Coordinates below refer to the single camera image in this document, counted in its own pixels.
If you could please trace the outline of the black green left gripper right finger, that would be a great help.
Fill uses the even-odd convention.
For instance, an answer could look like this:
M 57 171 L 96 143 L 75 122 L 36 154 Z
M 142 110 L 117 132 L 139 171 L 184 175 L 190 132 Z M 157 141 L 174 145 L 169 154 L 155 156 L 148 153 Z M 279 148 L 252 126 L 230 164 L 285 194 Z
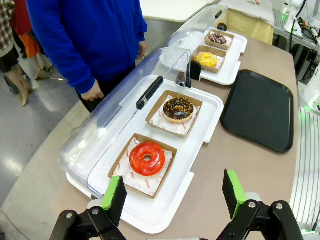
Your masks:
M 289 203 L 266 205 L 248 198 L 234 170 L 224 170 L 222 191 L 231 221 L 219 240 L 245 240 L 250 232 L 260 232 L 266 240 L 303 239 Z

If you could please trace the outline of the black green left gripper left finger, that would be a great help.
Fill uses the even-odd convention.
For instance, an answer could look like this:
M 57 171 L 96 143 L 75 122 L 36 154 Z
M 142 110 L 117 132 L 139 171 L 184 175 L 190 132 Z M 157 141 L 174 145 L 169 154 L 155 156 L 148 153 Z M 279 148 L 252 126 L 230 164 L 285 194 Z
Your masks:
M 122 176 L 113 176 L 102 199 L 92 200 L 84 212 L 60 213 L 51 233 L 51 240 L 124 240 L 119 224 L 127 197 Z

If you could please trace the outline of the person's right hand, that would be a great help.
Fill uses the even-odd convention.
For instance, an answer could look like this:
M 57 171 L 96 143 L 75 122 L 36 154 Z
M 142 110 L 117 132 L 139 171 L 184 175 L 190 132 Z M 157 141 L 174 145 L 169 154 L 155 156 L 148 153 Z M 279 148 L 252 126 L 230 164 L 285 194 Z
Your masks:
M 85 101 L 92 101 L 92 102 L 98 99 L 103 99 L 104 94 L 100 88 L 99 82 L 95 80 L 92 88 L 86 93 L 82 93 L 81 97 Z

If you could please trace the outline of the person's left hand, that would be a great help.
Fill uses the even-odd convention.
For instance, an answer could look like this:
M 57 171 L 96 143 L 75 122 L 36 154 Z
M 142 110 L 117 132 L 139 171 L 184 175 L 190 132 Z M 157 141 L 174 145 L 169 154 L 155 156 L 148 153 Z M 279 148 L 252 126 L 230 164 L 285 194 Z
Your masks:
M 146 43 L 146 41 L 140 41 L 139 42 L 139 52 L 138 52 L 138 55 L 136 57 L 136 60 L 142 59 L 145 56 L 146 51 L 147 51 L 147 43 Z

